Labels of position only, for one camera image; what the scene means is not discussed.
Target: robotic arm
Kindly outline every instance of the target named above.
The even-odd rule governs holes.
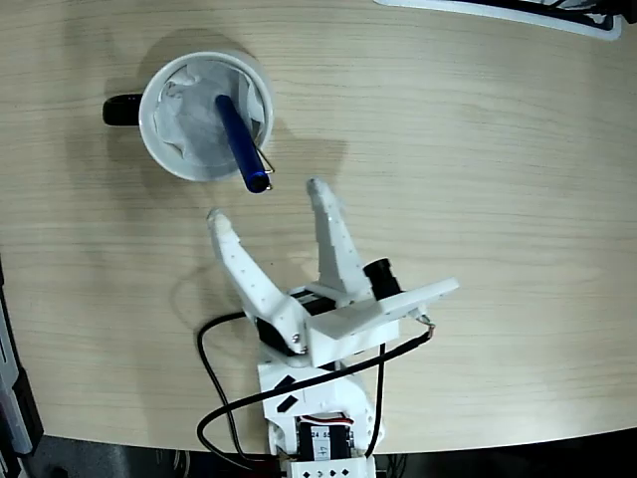
[[[212,245],[259,332],[261,391],[344,368],[343,359],[399,337],[399,321],[429,324],[427,305],[459,287],[447,279],[402,292],[389,261],[362,267],[340,203],[320,179],[308,181],[316,218],[319,277],[280,291],[243,249],[220,211],[208,216]],[[273,455],[284,453],[289,478],[372,478],[365,457],[374,407],[362,381],[347,375],[263,402]],[[381,425],[378,441],[384,436]]]

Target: white tissue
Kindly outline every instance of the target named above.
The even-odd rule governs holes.
[[[232,99],[257,137],[265,121],[261,97],[246,74],[222,62],[202,60],[177,71],[161,91],[154,120],[157,135],[179,148],[184,160],[214,168],[222,178],[237,164],[215,106],[219,95]]]

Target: white sticker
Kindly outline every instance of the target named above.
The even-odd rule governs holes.
[[[315,452],[315,461],[328,461],[331,459],[331,446],[329,443],[329,427],[313,426],[312,449]]]

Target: black mug handle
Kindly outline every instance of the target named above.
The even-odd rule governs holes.
[[[102,119],[110,126],[138,126],[141,94],[109,98],[102,107]]]

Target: red wire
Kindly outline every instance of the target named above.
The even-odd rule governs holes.
[[[311,421],[315,421],[317,423],[347,423],[348,425],[353,425],[354,424],[354,420],[352,420],[351,418],[315,418],[313,416],[309,416],[309,415],[302,415],[301,418],[304,418],[305,420],[311,420]]]

